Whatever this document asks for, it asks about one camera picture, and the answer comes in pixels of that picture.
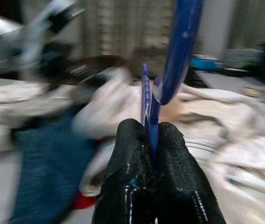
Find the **red fabric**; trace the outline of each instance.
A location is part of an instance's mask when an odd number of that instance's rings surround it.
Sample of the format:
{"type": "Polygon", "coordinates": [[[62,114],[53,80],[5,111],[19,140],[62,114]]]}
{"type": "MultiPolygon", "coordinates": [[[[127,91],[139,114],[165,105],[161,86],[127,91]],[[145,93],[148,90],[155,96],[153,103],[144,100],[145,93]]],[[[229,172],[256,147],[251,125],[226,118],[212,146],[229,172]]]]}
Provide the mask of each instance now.
{"type": "Polygon", "coordinates": [[[96,202],[96,197],[86,197],[83,194],[78,193],[74,201],[74,209],[86,209],[92,206],[96,202]]]}

